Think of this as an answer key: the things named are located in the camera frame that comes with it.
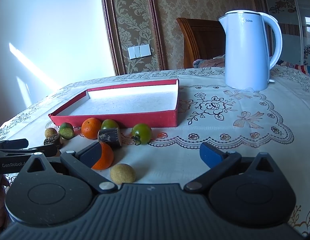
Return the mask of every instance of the ribbed gray surface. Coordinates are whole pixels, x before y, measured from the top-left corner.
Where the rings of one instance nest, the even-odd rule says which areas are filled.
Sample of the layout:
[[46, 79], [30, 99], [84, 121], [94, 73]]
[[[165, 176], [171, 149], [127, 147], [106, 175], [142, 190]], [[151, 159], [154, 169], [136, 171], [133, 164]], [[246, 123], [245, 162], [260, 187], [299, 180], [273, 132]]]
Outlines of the ribbed gray surface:
[[201, 195], [184, 193], [178, 184], [124, 184], [100, 195], [81, 218], [52, 228], [15, 223], [0, 240], [299, 240], [288, 225], [248, 229], [217, 217]]

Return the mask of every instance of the wall molding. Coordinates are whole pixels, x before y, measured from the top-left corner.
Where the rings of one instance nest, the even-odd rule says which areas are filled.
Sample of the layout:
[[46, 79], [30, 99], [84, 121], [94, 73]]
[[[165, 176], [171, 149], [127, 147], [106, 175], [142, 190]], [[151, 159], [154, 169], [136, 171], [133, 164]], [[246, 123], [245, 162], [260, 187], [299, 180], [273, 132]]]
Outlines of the wall molding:
[[167, 70], [167, 58], [164, 46], [164, 39], [163, 39], [163, 31], [161, 29], [161, 24], [159, 20], [159, 13], [157, 9], [157, 0], [147, 0], [149, 9], [150, 9], [150, 16], [153, 26], [154, 32], [154, 42], [157, 50], [158, 55], [158, 67], [159, 70]]
[[102, 5], [115, 74], [117, 76], [127, 74], [120, 45], [114, 2], [113, 0], [102, 0]]

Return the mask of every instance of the human hand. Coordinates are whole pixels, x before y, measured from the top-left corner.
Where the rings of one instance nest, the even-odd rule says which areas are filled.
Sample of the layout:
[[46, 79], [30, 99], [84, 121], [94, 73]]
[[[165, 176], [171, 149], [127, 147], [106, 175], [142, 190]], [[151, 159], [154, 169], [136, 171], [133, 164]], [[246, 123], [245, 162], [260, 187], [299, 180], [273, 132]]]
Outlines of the human hand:
[[8, 187], [10, 184], [6, 177], [2, 175], [1, 183], [0, 183], [0, 227], [3, 226], [7, 213], [4, 206], [4, 198], [5, 198], [5, 189], [4, 186]]

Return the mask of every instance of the kettle handle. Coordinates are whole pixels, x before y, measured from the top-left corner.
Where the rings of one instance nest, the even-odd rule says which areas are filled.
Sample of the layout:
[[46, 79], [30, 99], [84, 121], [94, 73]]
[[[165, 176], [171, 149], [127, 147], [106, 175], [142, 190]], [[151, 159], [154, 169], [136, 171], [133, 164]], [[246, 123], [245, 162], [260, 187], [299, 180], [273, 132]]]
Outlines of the kettle handle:
[[280, 30], [279, 24], [275, 17], [262, 12], [258, 13], [262, 16], [264, 22], [273, 29], [275, 34], [275, 52], [269, 63], [269, 69], [272, 69], [279, 60], [280, 54], [282, 53], [282, 31]]

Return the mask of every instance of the kettle spout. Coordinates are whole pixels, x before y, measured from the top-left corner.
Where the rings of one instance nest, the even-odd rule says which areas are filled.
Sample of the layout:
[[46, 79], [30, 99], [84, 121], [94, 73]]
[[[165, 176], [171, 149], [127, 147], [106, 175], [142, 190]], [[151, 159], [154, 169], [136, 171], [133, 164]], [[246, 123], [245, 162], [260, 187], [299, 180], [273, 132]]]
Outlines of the kettle spout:
[[227, 20], [226, 20], [227, 17], [226, 16], [227, 15], [225, 15], [225, 16], [223, 16], [223, 17], [218, 19], [219, 22], [221, 23], [221, 25], [223, 26], [225, 33], [226, 33], [226, 27], [227, 27]]

